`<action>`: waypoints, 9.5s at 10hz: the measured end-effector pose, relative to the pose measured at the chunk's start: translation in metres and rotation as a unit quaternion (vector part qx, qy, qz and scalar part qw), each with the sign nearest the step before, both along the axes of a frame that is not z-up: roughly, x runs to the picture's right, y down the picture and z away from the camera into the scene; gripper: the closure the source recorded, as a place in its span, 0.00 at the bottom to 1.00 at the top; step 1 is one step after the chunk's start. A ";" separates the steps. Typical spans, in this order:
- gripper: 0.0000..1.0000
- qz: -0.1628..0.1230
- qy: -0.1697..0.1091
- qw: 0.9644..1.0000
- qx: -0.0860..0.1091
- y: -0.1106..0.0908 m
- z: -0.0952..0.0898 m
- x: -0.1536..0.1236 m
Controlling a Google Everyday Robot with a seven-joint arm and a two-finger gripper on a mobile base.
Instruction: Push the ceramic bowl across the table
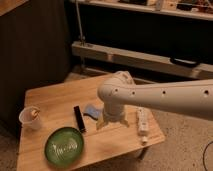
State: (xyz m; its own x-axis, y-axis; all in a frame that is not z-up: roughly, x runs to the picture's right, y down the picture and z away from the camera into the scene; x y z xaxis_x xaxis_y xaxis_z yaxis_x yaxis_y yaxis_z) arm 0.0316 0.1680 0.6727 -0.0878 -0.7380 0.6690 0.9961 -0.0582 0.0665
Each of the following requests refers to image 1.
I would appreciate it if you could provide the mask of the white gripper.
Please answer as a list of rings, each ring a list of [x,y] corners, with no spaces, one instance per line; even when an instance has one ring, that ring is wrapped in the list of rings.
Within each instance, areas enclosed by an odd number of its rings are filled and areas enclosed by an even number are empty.
[[[122,125],[129,127],[129,123],[125,120],[125,109],[121,104],[105,103],[103,109],[103,119],[106,122],[120,122]],[[99,119],[96,123],[96,129],[100,130],[107,125],[107,123]]]

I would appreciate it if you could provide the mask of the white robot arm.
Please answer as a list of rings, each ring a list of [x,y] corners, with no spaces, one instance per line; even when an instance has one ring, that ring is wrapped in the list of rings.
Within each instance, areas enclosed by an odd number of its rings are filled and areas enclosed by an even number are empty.
[[[97,88],[97,96],[104,104],[97,130],[109,122],[129,126],[125,105],[213,119],[213,79],[137,85],[128,71],[118,71]]]

